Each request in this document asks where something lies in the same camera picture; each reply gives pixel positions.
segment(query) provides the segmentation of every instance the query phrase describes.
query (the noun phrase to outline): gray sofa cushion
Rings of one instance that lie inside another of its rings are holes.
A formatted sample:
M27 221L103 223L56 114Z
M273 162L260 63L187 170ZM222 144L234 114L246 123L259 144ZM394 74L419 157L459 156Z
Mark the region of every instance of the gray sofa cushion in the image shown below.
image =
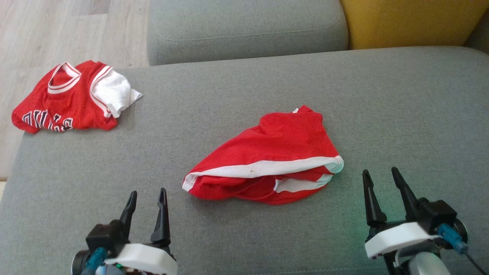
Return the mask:
M181 275L380 275L367 259L361 173L390 220L404 217L390 167L418 197L443 199L489 262L489 56L461 47L342 51L120 70L144 95L112 131L24 135L0 204L0 266L65 274L97 223L139 192L131 240L147 242L168 190ZM296 203L199 200L186 173L269 112L302 104L324 116L345 168ZM455 252L452 274L476 271Z
M345 50L339 0L154 0L150 65Z

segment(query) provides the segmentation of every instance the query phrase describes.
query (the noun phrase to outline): white trim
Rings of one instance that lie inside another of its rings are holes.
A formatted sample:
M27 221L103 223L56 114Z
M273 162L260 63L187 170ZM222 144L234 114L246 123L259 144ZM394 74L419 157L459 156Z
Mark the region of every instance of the white trim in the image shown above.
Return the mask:
M293 178L275 180L275 187L273 190L277 193L283 191L299 192L304 190L314 190L325 186L328 182L330 182L331 178L333 178L333 175L324 174L316 182Z
M321 166L325 166L328 171L336 174L343 169L343 165L344 161L341 156L336 156L334 158L312 157L290 161L259 160L251 164L222 166L202 172L189 173L183 181L182 188L187 192L190 191L194 187L195 181L200 176L252 179L262 176L297 173Z
M67 73L67 75L71 77L71 79L68 82L63 83L61 85L57 85L57 86L51 85L51 83L53 82L54 75L56 75L56 73L61 68L63 68L63 70ZM54 70L53 75L51 76L51 79L48 82L47 92L52 94L66 92L69 89L73 88L73 86L75 86L76 83L78 83L81 75L82 74L79 72L79 70L75 69L70 63L64 62L63 64L59 64L58 67Z
M93 88L93 86L95 86L95 84L97 83L97 81L99 81L104 76L106 76L111 70L112 70L112 67L110 67L110 66L103 67L100 70L100 72L98 72L98 74L95 76L95 78L93 79L92 83L90 84L90 92L89 92L90 93L90 98L104 112L104 117L110 117L111 114L107 110L107 106L99 98L96 98L93 95L92 88Z

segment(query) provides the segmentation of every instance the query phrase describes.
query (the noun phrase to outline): bulls jersey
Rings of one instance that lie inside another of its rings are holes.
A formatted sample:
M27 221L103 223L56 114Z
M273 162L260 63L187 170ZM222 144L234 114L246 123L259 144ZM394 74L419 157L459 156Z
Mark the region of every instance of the bulls jersey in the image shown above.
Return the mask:
M12 123L35 134L77 128L110 130L120 112L141 97L128 80L101 62L68 62L48 72L12 112Z

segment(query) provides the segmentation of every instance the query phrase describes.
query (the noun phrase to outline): gray couch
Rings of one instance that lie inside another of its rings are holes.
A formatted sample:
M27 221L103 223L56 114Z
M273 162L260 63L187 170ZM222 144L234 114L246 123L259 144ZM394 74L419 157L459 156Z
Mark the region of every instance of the gray couch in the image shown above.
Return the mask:
M391 166L419 197L454 207L471 253L489 262L486 54L407 47L118 71L144 96L115 129L23 136L0 203L2 274L68 274L86 234L117 218L132 190L131 240L148 241L161 187L181 275L387 274L365 254L361 172L370 170L388 218L402 219ZM302 104L323 114L345 160L327 188L283 206L203 201L181 189L217 146ZM442 257L454 275L476 272L453 251Z

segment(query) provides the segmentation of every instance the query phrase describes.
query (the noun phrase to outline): cable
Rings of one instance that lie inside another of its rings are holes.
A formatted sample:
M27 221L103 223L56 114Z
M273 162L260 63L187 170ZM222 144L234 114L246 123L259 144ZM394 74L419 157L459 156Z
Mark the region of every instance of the cable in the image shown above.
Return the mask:
M478 265L475 260L470 256L467 252L467 250L464 251L465 256L467 259L477 268L478 271L480 271L483 275L488 275L487 272L485 272L480 265Z

